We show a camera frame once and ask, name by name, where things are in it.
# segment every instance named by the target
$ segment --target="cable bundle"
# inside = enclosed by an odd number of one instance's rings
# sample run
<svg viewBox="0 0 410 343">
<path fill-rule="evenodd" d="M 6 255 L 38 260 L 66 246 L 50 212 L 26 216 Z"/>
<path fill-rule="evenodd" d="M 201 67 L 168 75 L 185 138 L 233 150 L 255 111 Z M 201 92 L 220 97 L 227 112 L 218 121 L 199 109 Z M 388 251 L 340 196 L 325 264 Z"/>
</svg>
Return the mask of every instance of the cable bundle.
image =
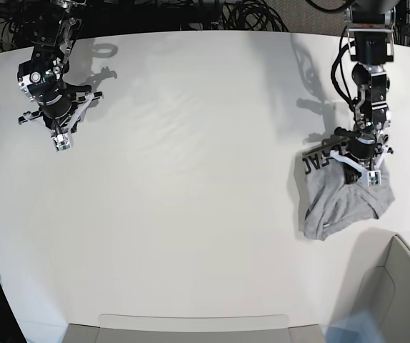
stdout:
<svg viewBox="0 0 410 343">
<path fill-rule="evenodd" d="M 337 7 L 336 9 L 325 9 L 324 7 L 321 7 L 317 4 L 315 4 L 312 0 L 305 0 L 310 6 L 314 7 L 318 11 L 321 11 L 323 13 L 328 13 L 328 14 L 338 14 L 338 13 L 343 13 L 347 8 L 353 6 L 357 1 L 356 0 L 348 0 L 346 3 L 341 5 L 340 7 Z"/>
<path fill-rule="evenodd" d="M 344 101 L 346 101 L 350 111 L 354 112 L 354 102 L 353 102 L 353 99 L 351 98 L 351 94 L 349 92 L 348 84 L 346 83 L 346 79 L 345 79 L 344 72 L 343 72 L 343 64 L 341 63 L 341 60 L 343 59 L 343 55 L 345 55 L 345 53 L 349 50 L 349 47 L 353 47 L 356 42 L 351 41 L 351 43 L 349 45 L 345 44 L 345 46 L 343 46 L 343 38 L 344 38 L 345 33 L 346 33 L 346 27 L 344 28 L 343 32 L 341 33 L 339 54 L 337 55 L 334 64 L 332 64 L 331 80 L 332 80 L 332 84 L 334 85 L 334 88 L 337 91 L 337 93 L 340 94 L 341 98 Z M 340 66 L 341 78 L 343 79 L 343 83 L 345 85 L 346 94 L 341 90 L 340 85 L 339 85 L 338 81 L 336 80 L 336 70 L 339 66 Z"/>
<path fill-rule="evenodd" d="M 243 0 L 225 7 L 229 15 L 223 13 L 224 30 L 289 32 L 278 12 L 264 0 Z"/>
<path fill-rule="evenodd" d="M 3 24 L 3 29 L 0 35 L 0 52 L 16 49 L 15 44 L 15 31 L 16 23 L 15 19 L 22 12 L 26 0 L 10 0 L 6 4 L 0 4 L 0 24 Z M 6 40 L 6 30 L 13 34 L 11 41 Z"/>
<path fill-rule="evenodd" d="M 34 25 L 42 14 L 44 2 L 21 0 L 15 9 L 10 22 L 9 32 L 12 42 L 20 48 L 31 46 L 35 41 Z"/>
</svg>

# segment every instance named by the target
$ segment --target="table surface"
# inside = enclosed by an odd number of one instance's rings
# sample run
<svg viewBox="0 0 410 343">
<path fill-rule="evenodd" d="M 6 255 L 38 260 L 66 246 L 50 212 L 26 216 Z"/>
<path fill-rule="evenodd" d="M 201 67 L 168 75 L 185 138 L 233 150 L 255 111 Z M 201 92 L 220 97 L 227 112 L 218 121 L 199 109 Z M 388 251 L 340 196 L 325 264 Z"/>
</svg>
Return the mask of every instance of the table surface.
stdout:
<svg viewBox="0 0 410 343">
<path fill-rule="evenodd" d="M 79 41 L 65 80 L 105 97 L 58 154 L 17 123 L 36 109 L 16 81 L 31 50 L 0 54 L 0 279 L 16 318 L 344 319 L 410 231 L 410 49 L 387 66 L 396 202 L 313 242 L 295 161 L 351 121 L 330 82 L 337 51 L 336 37 L 238 31 Z"/>
</svg>

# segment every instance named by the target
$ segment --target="gray cloth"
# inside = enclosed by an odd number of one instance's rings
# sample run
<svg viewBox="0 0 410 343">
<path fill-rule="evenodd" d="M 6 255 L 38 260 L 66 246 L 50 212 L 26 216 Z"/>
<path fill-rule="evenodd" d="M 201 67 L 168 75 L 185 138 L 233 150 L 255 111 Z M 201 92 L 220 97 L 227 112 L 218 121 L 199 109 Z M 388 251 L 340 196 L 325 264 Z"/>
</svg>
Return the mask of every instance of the gray cloth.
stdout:
<svg viewBox="0 0 410 343">
<path fill-rule="evenodd" d="M 303 230 L 306 237 L 324 241 L 354 222 L 378 219 L 395 200 L 384 166 L 381 186 L 345 184 L 341 163 L 320 156 L 318 153 L 303 158 L 309 195 Z"/>
</svg>

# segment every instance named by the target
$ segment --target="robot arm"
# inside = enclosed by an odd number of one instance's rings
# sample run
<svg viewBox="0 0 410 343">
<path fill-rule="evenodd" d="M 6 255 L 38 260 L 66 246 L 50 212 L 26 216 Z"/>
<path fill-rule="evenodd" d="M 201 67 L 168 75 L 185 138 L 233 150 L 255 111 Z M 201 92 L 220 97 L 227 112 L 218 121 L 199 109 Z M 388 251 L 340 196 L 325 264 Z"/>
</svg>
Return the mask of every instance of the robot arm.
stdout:
<svg viewBox="0 0 410 343">
<path fill-rule="evenodd" d="M 381 184 L 380 167 L 392 149 L 387 145 L 386 130 L 391 124 L 391 112 L 386 102 L 389 78 L 384 65 L 394 61 L 395 6 L 399 0 L 358 0 L 346 10 L 346 31 L 349 42 L 341 48 L 332 68 L 332 81 L 337 91 L 354 112 L 354 128 L 348 131 L 337 128 L 336 136 L 347 144 L 339 151 L 330 151 L 330 157 L 344 165 L 346 183 L 362 179 L 367 186 Z M 358 94 L 349 99 L 335 81 L 336 68 L 346 51 L 355 46 L 351 60 L 357 64 L 353 80 Z"/>
<path fill-rule="evenodd" d="M 92 93 L 91 86 L 74 86 L 63 80 L 69 71 L 69 57 L 81 29 L 81 19 L 72 16 L 85 0 L 51 0 L 36 21 L 34 50 L 30 61 L 19 65 L 19 88 L 39 110 L 26 112 L 19 124 L 36 121 L 40 117 L 50 131 L 57 151 L 73 146 L 71 134 L 82 121 L 86 107 L 102 97 Z"/>
</svg>

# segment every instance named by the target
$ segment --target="white table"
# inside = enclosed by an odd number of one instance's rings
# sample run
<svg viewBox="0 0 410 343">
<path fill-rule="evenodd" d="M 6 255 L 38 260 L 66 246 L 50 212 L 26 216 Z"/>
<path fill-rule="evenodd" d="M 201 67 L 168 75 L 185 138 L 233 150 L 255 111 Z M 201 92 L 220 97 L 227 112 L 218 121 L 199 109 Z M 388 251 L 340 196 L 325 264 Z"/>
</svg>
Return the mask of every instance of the white table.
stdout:
<svg viewBox="0 0 410 343">
<path fill-rule="evenodd" d="M 16 82 L 31 50 L 0 54 L 0 276 L 24 334 L 101 314 L 344 319 L 410 230 L 410 49 L 387 66 L 396 202 L 313 242 L 294 157 L 351 120 L 329 78 L 337 51 L 335 37 L 259 32 L 79 41 L 65 79 L 104 67 L 117 79 L 92 78 L 105 99 L 59 154 L 46 130 L 17 124 L 36 109 Z"/>
</svg>

